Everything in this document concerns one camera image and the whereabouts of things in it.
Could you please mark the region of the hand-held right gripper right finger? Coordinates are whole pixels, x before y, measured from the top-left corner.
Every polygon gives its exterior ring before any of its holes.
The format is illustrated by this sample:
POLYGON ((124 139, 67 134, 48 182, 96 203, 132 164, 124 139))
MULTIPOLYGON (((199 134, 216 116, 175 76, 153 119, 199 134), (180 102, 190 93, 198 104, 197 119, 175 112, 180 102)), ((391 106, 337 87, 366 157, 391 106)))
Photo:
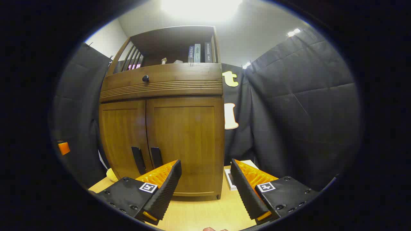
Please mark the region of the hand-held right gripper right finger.
POLYGON ((318 191, 293 177, 274 177, 236 159, 231 161, 230 172, 249 217, 257 225, 288 216, 319 196, 318 191))

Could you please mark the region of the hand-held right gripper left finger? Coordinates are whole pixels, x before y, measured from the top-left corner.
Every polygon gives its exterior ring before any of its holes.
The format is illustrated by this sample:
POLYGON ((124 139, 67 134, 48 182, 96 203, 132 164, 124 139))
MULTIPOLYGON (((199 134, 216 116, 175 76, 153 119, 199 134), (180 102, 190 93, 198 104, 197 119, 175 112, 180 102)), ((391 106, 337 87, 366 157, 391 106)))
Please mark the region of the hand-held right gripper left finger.
POLYGON ((182 174, 177 159, 133 179, 123 177, 100 192, 99 200, 134 219, 158 225, 163 220, 182 174))

